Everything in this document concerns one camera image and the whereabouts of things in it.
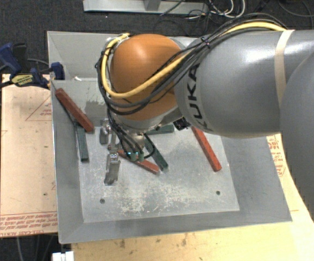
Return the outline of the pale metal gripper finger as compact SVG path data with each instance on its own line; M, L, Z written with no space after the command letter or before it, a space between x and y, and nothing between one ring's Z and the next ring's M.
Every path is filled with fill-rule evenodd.
M108 119L103 119L101 121L101 126L99 129L99 142L101 145L106 145L109 143L111 127Z
M106 160L105 184L113 184L118 180L121 161L118 153L109 153Z

